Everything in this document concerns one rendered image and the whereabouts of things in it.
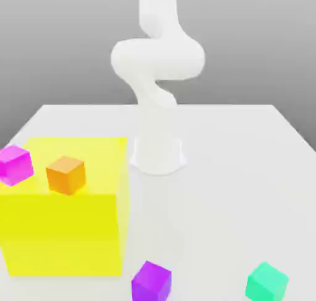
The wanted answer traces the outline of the large yellow box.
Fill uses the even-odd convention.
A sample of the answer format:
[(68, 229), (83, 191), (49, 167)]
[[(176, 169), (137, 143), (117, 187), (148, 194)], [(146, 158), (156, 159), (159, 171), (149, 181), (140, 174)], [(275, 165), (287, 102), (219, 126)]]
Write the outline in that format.
[[(33, 177), (0, 183), (0, 249), (11, 276), (121, 276), (130, 219), (125, 137), (32, 137)], [(84, 162), (73, 195), (49, 189), (46, 167)]]

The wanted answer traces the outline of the small orange cube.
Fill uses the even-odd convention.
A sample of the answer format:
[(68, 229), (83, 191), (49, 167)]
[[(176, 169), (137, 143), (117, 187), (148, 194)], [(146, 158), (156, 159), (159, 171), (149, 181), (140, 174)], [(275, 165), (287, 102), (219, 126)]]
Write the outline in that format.
[(49, 189), (72, 195), (86, 184), (85, 163), (63, 156), (46, 168)]

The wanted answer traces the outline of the small magenta cube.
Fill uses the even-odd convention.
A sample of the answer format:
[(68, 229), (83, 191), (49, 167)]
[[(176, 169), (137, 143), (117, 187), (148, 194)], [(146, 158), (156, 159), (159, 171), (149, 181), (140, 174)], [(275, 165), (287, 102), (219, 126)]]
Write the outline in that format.
[(0, 150), (0, 182), (14, 186), (34, 174), (30, 152), (11, 145)]

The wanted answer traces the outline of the small turquoise cube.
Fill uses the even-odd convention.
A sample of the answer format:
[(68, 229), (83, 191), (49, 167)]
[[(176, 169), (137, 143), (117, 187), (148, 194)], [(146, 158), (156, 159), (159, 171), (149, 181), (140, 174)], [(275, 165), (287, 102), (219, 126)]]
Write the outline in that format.
[(251, 301), (283, 301), (289, 277), (262, 262), (247, 279), (245, 296)]

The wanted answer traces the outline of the small purple cube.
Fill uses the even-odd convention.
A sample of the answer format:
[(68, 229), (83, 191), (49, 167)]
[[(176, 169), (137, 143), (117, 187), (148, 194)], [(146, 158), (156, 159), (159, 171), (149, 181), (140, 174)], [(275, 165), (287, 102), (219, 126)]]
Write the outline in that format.
[(167, 301), (172, 272), (146, 261), (131, 281), (132, 301)]

